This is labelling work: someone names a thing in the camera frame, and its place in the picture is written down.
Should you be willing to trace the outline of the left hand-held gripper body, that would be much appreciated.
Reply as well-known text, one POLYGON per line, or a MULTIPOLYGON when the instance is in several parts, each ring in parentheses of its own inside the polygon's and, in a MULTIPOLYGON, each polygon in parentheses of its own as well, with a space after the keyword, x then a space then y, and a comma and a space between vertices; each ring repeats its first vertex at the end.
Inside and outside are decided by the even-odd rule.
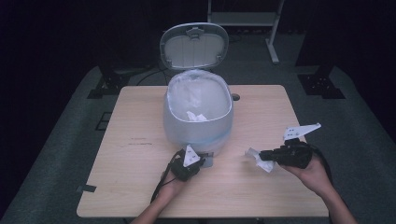
POLYGON ((171 172, 177 179, 183 182, 197 175, 202 167, 198 165, 198 161, 202 157, 199 156, 190 145, 186 146, 185 151, 186 154, 184 157, 179 157, 176 154, 177 157, 171 161, 170 165, 171 172))

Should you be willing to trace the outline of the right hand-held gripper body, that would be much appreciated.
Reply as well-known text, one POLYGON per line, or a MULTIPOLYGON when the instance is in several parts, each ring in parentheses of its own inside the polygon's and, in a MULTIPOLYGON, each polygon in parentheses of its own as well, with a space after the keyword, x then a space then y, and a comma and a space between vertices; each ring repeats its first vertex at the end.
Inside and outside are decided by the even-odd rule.
POLYGON ((284 132, 284 145, 274 150, 274 161, 279 165, 286 165, 304 169, 311 161, 316 148, 301 141, 300 138, 319 129, 320 123, 288 127, 284 132))

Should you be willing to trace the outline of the white grey pedal trash can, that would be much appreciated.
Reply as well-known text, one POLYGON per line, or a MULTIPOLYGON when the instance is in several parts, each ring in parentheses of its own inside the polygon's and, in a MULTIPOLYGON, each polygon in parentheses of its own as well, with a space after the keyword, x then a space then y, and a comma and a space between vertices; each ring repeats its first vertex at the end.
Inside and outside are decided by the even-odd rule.
MULTIPOLYGON (((175 76, 189 70, 210 72, 211 68, 225 59, 228 47, 227 32, 221 26, 209 22, 176 25, 168 29, 160 40, 162 62, 166 68, 176 72, 175 76)), ((182 121, 170 112, 166 93, 163 103, 163 127, 168 141, 183 149, 190 145, 197 154, 206 158, 205 166, 210 167, 213 157, 219 154, 231 134, 233 108, 229 115, 221 119, 204 122, 182 121)))

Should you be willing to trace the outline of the clear plastic bin liner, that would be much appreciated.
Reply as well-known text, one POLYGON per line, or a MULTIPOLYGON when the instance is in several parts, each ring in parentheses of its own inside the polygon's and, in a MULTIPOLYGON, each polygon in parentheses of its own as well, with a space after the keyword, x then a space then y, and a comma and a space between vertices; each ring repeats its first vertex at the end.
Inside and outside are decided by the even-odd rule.
POLYGON ((227 83, 218 75, 204 70, 189 70, 174 76, 166 93, 170 112, 189 121, 187 111, 203 114, 207 121, 229 115, 233 108, 227 83))

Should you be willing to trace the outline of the person's left hand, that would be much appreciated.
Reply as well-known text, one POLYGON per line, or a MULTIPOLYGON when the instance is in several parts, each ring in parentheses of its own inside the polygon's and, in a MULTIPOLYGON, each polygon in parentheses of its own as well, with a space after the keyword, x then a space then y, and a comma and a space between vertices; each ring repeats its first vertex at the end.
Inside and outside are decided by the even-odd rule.
POLYGON ((183 190, 185 186, 186 182, 177 179, 172 172, 169 172, 166 175, 164 183, 160 187, 157 198, 170 202, 183 190))

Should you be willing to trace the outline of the person's right hand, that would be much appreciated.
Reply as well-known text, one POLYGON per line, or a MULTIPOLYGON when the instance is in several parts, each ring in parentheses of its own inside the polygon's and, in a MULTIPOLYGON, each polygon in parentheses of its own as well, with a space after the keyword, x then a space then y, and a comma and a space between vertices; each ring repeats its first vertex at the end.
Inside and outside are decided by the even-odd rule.
POLYGON ((297 176, 308 189, 319 197, 328 197, 334 193, 334 187, 326 174, 322 160, 317 155, 312 157, 304 169, 286 165, 282 165, 282 168, 297 176))

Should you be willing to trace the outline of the black stand base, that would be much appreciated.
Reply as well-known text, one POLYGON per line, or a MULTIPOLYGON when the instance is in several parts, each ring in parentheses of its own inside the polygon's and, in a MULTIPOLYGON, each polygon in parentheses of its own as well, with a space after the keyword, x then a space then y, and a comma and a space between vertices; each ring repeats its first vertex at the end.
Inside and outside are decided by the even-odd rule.
POLYGON ((100 66, 101 77, 96 87, 90 90, 88 99, 101 99, 105 95, 118 95, 127 86, 130 75, 115 71, 112 67, 100 66))
POLYGON ((345 95, 336 88, 329 77, 319 75, 298 75, 307 95, 319 95, 323 99, 345 99, 345 95))

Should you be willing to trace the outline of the floor socket plate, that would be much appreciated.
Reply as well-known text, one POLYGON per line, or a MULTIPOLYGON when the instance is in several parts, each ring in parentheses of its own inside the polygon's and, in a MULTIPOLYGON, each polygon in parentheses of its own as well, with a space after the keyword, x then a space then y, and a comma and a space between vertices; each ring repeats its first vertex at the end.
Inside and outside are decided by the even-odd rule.
POLYGON ((104 112, 96 124, 96 131, 105 131, 111 119, 111 112, 104 112))

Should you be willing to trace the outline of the white metal stand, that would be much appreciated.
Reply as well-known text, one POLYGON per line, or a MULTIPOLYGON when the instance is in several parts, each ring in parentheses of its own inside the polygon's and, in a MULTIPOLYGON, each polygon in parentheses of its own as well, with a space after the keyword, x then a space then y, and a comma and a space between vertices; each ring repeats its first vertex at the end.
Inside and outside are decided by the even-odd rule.
POLYGON ((220 26, 260 26, 270 27, 271 34, 265 39, 265 45, 273 64, 279 59, 274 47, 275 37, 285 0, 279 0, 275 12, 217 12, 212 9, 212 0, 207 0, 207 21, 220 26))

